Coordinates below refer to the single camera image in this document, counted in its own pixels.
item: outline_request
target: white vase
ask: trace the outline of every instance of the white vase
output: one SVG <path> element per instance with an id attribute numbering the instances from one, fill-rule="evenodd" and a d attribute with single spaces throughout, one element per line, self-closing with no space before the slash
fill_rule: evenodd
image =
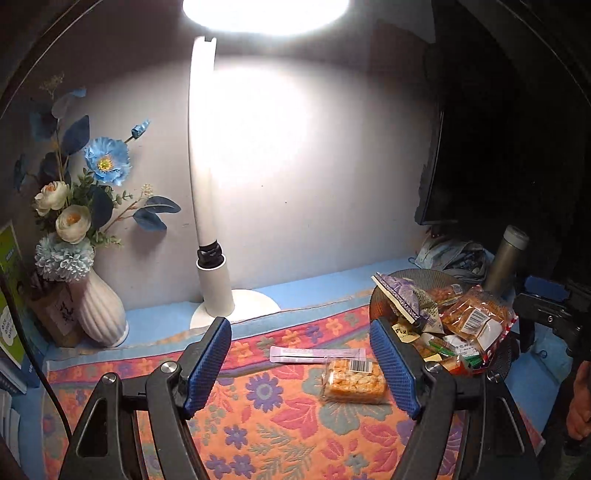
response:
<path id="1" fill-rule="evenodd" d="M 101 345 L 122 344 L 129 333 L 125 309 L 119 296 L 94 269 L 77 282 L 70 283 L 78 309 L 80 325 L 90 338 Z"/>

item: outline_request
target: lamp light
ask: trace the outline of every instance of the lamp light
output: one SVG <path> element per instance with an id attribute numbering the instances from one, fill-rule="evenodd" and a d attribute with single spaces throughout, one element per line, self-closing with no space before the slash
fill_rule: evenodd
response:
<path id="1" fill-rule="evenodd" d="M 327 25 L 349 0 L 184 0 L 194 22 L 213 31 L 297 35 Z"/>

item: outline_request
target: lamp base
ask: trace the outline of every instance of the lamp base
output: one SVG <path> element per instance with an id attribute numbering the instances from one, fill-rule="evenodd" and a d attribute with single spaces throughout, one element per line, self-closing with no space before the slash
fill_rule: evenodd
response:
<path id="1" fill-rule="evenodd" d="M 275 300 L 254 290 L 232 290 L 232 297 L 236 307 L 226 317 L 231 323 L 271 315 L 281 310 Z M 193 313 L 189 328 L 206 327 L 213 321 L 214 317 L 207 313 L 205 304 L 202 303 Z"/>

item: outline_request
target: artificial flower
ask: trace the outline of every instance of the artificial flower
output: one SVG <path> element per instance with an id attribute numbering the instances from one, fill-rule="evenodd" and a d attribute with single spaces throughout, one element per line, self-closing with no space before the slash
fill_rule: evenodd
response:
<path id="1" fill-rule="evenodd" d="M 121 187 L 131 169 L 129 150 L 126 143 L 121 140 L 95 138 L 84 148 L 84 157 L 95 180 L 102 183 L 112 183 Z"/>
<path id="2" fill-rule="evenodd" d="M 82 205 L 70 205 L 60 213 L 56 220 L 56 232 L 62 240 L 77 244 L 86 236 L 90 229 L 92 217 L 90 210 Z"/>
<path id="3" fill-rule="evenodd" d="M 143 123 L 136 125 L 135 127 L 133 127 L 131 129 L 131 136 L 134 138 L 134 140 L 137 140 L 139 137 L 141 137 L 144 134 L 144 132 L 147 130 L 149 124 L 150 124 L 150 120 L 144 120 Z"/>
<path id="4" fill-rule="evenodd" d="M 81 280 L 94 262 L 95 249 L 87 238 L 72 245 L 50 233 L 35 248 L 35 265 L 41 276 L 50 281 Z"/>
<path id="5" fill-rule="evenodd" d="M 154 194 L 154 187 L 150 183 L 144 183 L 142 185 L 142 196 L 150 198 Z"/>
<path id="6" fill-rule="evenodd" d="M 65 181 L 52 181 L 35 195 L 35 210 L 39 216 L 45 216 L 49 210 L 61 210 L 66 203 L 70 189 Z"/>

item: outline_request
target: desk lamp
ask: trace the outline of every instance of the desk lamp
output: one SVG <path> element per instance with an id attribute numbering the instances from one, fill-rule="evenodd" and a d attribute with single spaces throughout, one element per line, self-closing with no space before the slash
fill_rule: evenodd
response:
<path id="1" fill-rule="evenodd" d="M 298 35 L 331 23 L 345 13 L 349 0 L 184 0 L 183 10 L 211 31 Z M 226 256 L 217 241 L 212 205 L 212 175 L 203 151 L 216 54 L 216 39 L 197 37 L 189 79 L 189 166 L 193 213 L 197 229 L 197 271 L 203 303 L 191 328 L 211 324 L 215 317 L 239 322 L 280 308 L 273 299 L 252 290 L 232 290 Z"/>

